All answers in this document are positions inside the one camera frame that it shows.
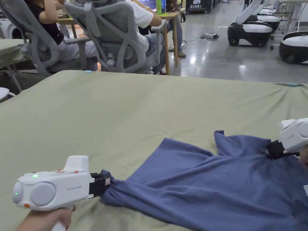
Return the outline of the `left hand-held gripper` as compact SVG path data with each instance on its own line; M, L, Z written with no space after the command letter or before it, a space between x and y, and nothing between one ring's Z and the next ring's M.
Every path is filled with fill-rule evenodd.
M110 187L111 174L89 171L87 156L69 156L63 169L30 172L19 177L13 187L12 200L17 207L30 211L52 211L68 208L75 203L102 196ZM65 231L57 222L52 231Z

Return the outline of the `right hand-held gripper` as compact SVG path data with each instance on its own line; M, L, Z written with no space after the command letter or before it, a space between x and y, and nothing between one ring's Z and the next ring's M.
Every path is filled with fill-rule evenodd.
M300 156L308 144L308 118L283 120L279 124L279 138L266 146L271 160Z

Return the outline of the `person's right hand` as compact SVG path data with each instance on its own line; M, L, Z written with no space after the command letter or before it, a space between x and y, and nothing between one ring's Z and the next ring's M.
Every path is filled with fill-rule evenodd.
M306 147L300 152L299 161L300 161L305 167L308 167L308 146L306 146Z

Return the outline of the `person's left hand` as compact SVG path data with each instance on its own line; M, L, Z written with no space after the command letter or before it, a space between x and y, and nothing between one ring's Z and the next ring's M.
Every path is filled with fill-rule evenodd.
M65 231L71 224L72 211L68 208L59 208L52 211L31 210L16 231L51 231L57 222L61 222Z

